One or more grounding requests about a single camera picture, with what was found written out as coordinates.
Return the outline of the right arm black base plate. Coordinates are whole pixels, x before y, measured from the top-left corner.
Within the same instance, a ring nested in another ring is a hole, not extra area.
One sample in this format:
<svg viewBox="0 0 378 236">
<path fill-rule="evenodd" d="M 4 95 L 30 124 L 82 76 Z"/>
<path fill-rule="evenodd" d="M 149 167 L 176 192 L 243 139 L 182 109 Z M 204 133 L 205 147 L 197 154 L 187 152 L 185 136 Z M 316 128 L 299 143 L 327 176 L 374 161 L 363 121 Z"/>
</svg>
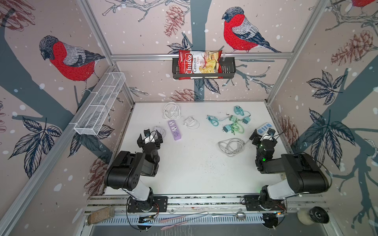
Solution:
<svg viewBox="0 0 378 236">
<path fill-rule="evenodd" d="M 286 211 L 284 200 L 262 199 L 259 195 L 245 195 L 241 204 L 247 211 Z"/>
</svg>

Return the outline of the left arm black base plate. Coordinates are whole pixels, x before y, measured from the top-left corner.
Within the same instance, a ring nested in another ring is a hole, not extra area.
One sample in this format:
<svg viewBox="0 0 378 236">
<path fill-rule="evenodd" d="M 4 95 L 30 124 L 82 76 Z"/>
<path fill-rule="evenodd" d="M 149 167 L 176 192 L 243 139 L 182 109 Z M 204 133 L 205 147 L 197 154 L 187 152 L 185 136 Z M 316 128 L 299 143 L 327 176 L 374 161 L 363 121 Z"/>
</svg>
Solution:
<svg viewBox="0 0 378 236">
<path fill-rule="evenodd" d="M 146 201 L 137 201 L 129 197 L 127 213 L 150 213 L 166 212 L 168 205 L 167 196 L 154 196 Z"/>
</svg>

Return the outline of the small white plug adapter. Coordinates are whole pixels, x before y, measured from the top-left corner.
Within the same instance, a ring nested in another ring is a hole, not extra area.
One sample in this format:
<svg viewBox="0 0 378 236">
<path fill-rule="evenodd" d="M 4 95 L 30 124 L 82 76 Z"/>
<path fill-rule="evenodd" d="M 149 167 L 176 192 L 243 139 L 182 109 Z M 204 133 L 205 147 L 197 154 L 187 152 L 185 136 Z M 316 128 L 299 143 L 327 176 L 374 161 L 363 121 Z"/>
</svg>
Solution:
<svg viewBox="0 0 378 236">
<path fill-rule="evenodd" d="M 162 126 L 155 126 L 153 130 L 159 132 L 163 138 L 166 136 L 166 130 Z"/>
</svg>

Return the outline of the purple power strip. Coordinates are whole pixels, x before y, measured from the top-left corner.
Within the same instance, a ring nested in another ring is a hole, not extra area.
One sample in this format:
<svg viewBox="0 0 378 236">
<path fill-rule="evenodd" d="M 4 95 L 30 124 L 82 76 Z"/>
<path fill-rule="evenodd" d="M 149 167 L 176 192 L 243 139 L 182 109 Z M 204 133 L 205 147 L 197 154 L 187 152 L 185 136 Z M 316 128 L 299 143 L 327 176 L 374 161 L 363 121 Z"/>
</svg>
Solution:
<svg viewBox="0 0 378 236">
<path fill-rule="evenodd" d="M 181 136 L 181 133 L 180 133 L 180 131 L 178 129 L 178 126 L 177 126 L 175 120 L 168 121 L 168 126 L 169 126 L 169 130 L 172 133 L 173 139 L 175 141 L 180 140 L 182 138 L 182 136 Z"/>
</svg>

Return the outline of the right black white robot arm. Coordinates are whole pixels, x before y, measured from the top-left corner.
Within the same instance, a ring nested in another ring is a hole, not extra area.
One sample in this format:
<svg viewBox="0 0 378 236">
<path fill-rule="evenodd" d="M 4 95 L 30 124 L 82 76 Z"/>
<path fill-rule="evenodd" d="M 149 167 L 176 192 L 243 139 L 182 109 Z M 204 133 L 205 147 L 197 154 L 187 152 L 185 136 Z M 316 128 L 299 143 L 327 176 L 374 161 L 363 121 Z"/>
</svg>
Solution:
<svg viewBox="0 0 378 236">
<path fill-rule="evenodd" d="M 263 210 L 275 207 L 284 209 L 283 200 L 299 194 L 317 194 L 326 192 L 330 181 L 316 164 L 316 160 L 306 153 L 282 154 L 273 158 L 277 140 L 275 130 L 268 129 L 267 134 L 254 130 L 249 140 L 256 146 L 255 164 L 261 174 L 285 174 L 285 179 L 264 186 L 259 194 L 259 206 Z"/>
</svg>

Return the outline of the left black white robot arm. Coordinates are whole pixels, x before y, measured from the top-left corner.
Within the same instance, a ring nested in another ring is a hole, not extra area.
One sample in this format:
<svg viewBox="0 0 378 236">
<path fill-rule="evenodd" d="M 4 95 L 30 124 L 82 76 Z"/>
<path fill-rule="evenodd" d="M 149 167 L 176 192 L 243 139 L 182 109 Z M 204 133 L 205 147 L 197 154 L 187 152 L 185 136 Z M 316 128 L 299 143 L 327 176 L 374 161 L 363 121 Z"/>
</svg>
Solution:
<svg viewBox="0 0 378 236">
<path fill-rule="evenodd" d="M 146 129 L 137 140 L 142 152 L 120 151 L 108 167 L 104 185 L 129 195 L 127 213 L 166 212 L 167 197 L 156 197 L 152 188 L 140 180 L 141 176 L 156 176 L 160 162 L 158 150 L 162 143 L 160 132 Z"/>
</svg>

